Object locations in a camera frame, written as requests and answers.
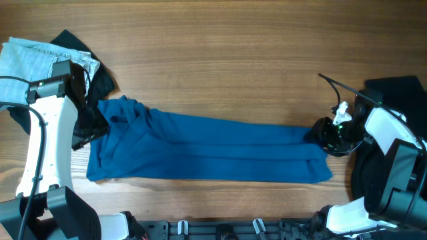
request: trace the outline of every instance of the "wood surface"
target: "wood surface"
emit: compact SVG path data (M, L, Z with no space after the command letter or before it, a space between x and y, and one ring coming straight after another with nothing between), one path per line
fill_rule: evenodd
M185 1L0 4L0 41L77 35L111 70L121 95L162 111L311 127L336 104L323 73L365 79L417 75L427 84L421 1ZM354 96L339 89L342 99ZM29 137L0 112L0 201L12 199ZM328 158L318 184L85 178L89 146L72 154L76 193L99 214L138 219L309 217L350 199L348 158ZM4 229L0 239L8 239Z

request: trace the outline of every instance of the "blue trousers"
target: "blue trousers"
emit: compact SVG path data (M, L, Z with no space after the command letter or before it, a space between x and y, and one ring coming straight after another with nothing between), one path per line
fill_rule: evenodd
M317 183L332 174L305 127L247 124L99 102L110 132L91 143L87 178L224 179Z

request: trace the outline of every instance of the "black cloth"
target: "black cloth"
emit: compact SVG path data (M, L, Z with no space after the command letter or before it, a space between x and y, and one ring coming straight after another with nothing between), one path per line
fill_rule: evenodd
M78 39L75 35L70 33L68 30L62 31L62 33L60 33L56 38L54 38L54 40L52 40L51 43L60 47L66 47L68 49L75 49L79 51L90 52L91 57L99 61L96 55L82 41L80 41L80 39ZM91 81L89 93L86 97L87 106L95 109L97 106L98 100L101 100L104 97L107 97L107 95L110 94L114 89L115 89L115 81L113 77L111 77L111 75L108 73L108 70L105 67L105 65L101 62L99 69L96 71ZM27 134L29 134L31 125L30 125L30 116L29 116L28 110L18 108L18 107L8 107L7 110L9 110L10 116L18 124L20 124L20 126L22 126L23 130ZM91 125L91 123L77 123L76 126L88 125L88 124Z
M381 93L382 104L403 113L415 135L427 138L427 93L416 76L369 79L365 88ZM356 150L356 164L352 172L354 199L365 196L375 169L384 160L384 154L376 143L363 142Z

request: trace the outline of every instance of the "wooden table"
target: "wooden table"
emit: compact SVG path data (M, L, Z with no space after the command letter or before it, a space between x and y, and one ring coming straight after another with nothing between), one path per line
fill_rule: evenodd
M311 127L336 104L324 73L351 87L417 75L427 84L425 3L185 1L0 4L0 40L49 42L68 29L114 74L120 90L163 111ZM340 89L342 98L354 96ZM0 201L12 199L29 137L0 113ZM75 191L99 214L138 219L309 217L350 200L348 158L328 158L318 184L85 178L89 146L73 152ZM4 230L0 238L8 239Z

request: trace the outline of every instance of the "pile of clothes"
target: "pile of clothes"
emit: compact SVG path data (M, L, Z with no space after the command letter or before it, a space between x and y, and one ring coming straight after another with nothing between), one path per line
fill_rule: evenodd
M51 43L11 37L3 44L0 75L46 79L53 63L68 59L89 73L87 105L97 107L109 124L108 133L91 142L91 181L151 177L317 183L332 176L323 149L304 140L310 128L164 113L126 96L102 100L114 90L113 78L67 30ZM0 87L0 101L26 104L25 83L7 79ZM28 112L8 110L29 133Z

